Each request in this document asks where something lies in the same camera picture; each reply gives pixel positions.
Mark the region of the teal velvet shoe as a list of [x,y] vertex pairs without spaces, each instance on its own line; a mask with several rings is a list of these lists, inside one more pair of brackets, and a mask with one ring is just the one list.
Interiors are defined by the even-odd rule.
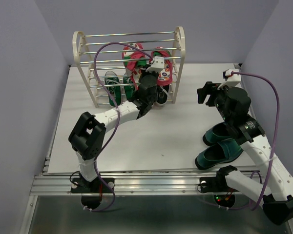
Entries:
[[207,146],[229,143],[233,140],[233,138],[229,135],[224,122],[218,123],[207,130],[202,139]]
[[195,159],[195,165],[199,170],[207,170],[216,165],[230,163],[243,153],[243,149],[234,139],[227,139],[209,146]]

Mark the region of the pink flip-flop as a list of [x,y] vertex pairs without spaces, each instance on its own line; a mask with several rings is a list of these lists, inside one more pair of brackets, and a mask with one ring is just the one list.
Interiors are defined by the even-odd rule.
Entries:
[[123,48],[124,52],[122,52],[122,59],[130,59],[130,61],[123,62],[126,69],[126,75],[133,75],[137,83],[141,75],[141,69],[146,65],[147,61],[142,60],[146,58],[144,53],[137,51],[132,47],[143,50],[143,46],[141,43],[129,43],[129,46],[124,46]]
[[[151,52],[153,57],[171,57],[171,53],[169,50],[165,50],[163,47],[156,47],[155,50]],[[172,79],[172,61],[170,59],[164,60],[164,69],[159,73],[157,84],[159,86],[166,86],[171,84]]]

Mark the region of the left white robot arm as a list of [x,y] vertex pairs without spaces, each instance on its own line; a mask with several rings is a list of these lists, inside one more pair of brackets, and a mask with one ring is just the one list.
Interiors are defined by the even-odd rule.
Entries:
[[138,90],[118,108],[95,115],[85,112],[79,117],[68,141],[78,156],[82,186],[88,192],[96,191],[99,186],[94,162],[104,148],[105,134],[123,123],[140,119],[151,110],[157,100],[158,76],[159,73],[143,71]]

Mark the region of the cream shoe rack chrome bars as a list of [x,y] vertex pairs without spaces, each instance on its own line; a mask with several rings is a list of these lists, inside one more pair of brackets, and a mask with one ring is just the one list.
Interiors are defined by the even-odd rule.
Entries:
[[131,97],[150,57],[164,58],[158,78],[158,104],[175,103],[186,56],[183,27],[173,31],[86,35],[76,31],[73,57],[95,107],[121,103]]

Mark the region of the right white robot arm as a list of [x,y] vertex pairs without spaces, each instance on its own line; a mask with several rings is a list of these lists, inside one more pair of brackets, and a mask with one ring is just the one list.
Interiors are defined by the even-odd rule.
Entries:
[[293,177],[272,151],[263,128],[249,115],[251,99],[239,87],[221,86],[208,81],[197,89],[198,103],[216,107],[229,135],[254,162],[261,175],[268,179],[260,184],[231,165],[220,168],[214,177],[200,178],[201,192],[241,192],[254,202],[259,201],[267,218],[281,225],[293,218]]

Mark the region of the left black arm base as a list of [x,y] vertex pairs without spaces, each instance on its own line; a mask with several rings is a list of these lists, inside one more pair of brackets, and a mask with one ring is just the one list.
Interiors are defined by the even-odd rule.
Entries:
[[70,192],[82,195],[81,205],[84,210],[103,212],[115,202],[115,178],[103,177],[104,183],[99,178],[88,182],[79,171],[76,171],[70,175],[69,181],[71,183]]

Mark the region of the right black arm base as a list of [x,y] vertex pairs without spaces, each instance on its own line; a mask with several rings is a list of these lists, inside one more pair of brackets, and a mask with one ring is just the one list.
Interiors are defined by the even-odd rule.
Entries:
[[235,190],[216,177],[201,177],[196,190],[202,194],[213,193],[214,205],[232,208],[235,204]]

